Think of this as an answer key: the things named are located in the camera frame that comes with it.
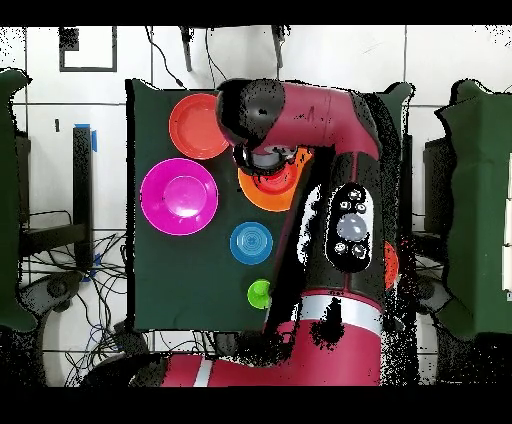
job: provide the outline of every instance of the white stripe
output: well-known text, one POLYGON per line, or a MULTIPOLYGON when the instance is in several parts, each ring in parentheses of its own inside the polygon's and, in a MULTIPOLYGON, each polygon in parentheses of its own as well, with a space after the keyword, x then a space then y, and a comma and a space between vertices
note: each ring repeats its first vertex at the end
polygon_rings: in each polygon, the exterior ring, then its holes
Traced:
POLYGON ((199 371, 197 371, 196 381, 194 387, 208 387, 208 381, 210 380, 210 374, 212 372, 213 361, 202 358, 199 371))
POLYGON ((508 195, 509 199, 512 199, 512 153, 510 153, 508 160, 508 195))
POLYGON ((505 199, 505 244, 512 245, 512 200, 505 199))
MULTIPOLYGON (((341 322, 364 328, 380 337, 382 331, 382 314, 374 306, 354 299, 326 294, 305 296, 302 298, 300 319, 320 320, 325 318, 327 308, 332 299, 339 299, 341 303, 341 322)), ((291 321, 297 319, 298 305, 292 313, 291 321)))
POLYGON ((501 288, 512 292, 512 246, 503 246, 501 250, 501 288))

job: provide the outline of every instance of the orange plate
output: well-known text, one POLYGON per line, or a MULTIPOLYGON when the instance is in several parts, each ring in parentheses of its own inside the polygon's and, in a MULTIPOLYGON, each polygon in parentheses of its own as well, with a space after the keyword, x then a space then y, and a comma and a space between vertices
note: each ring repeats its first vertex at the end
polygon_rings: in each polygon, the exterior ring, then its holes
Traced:
POLYGON ((386 290, 389 290, 398 276, 398 257, 393 246, 387 241, 384 242, 384 259, 386 261, 386 290))
POLYGON ((270 212, 283 212, 290 209, 293 193, 299 182, 304 164, 313 155, 300 148, 293 164, 271 177, 251 177, 238 170, 238 182, 245 196, 256 206, 270 212))
POLYGON ((217 125, 215 99, 211 94, 192 94, 172 110, 169 118, 171 140, 189 158, 211 159, 228 147, 217 125))

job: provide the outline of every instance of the dark green table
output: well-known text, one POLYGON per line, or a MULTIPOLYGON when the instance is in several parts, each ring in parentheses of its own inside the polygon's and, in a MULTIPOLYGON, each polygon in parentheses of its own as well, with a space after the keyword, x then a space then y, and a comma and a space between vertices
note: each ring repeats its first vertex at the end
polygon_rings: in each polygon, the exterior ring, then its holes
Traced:
MULTIPOLYGON (((173 107, 193 93, 211 90, 154 90, 132 80, 135 116, 135 191, 158 162, 184 157, 172 143, 168 122, 173 107)), ((379 94, 395 127, 400 129, 402 102, 408 84, 379 94)), ((259 330, 265 311, 251 307, 247 289, 258 278, 271 279, 285 212, 266 212, 254 206, 238 184, 230 149, 214 159, 200 161, 212 173, 219 191, 213 220, 190 236, 160 233, 135 204, 135 328, 159 330, 259 330), (272 233, 270 257, 260 265, 243 265, 229 250, 233 229, 244 221, 257 221, 272 233)))
POLYGON ((502 290, 505 199, 512 152, 512 95, 456 84, 437 112, 457 156, 451 187, 446 283, 455 298, 438 314, 452 334, 512 334, 512 302, 502 290))
POLYGON ((18 331, 31 331, 37 321, 16 300, 19 269, 20 190, 18 158, 12 104, 14 93, 27 85, 27 77, 18 70, 0 70, 0 325, 18 331))

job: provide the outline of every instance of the blue tape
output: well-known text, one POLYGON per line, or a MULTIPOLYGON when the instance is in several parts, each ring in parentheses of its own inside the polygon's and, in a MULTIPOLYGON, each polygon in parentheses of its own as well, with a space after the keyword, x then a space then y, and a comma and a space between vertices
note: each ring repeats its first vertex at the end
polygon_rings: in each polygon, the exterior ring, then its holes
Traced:
POLYGON ((94 130, 91 135, 91 146, 94 152, 98 151, 98 145, 96 143, 96 130, 94 130))

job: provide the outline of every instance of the pink plate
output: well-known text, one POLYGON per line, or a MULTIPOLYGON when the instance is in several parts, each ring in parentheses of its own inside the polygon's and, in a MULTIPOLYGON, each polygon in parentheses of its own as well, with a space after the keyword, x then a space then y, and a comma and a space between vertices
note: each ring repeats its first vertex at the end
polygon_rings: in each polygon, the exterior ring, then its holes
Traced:
POLYGON ((144 177, 140 189, 144 216, 173 236, 194 234, 212 220, 218 204, 212 175, 190 159, 167 159, 144 177))

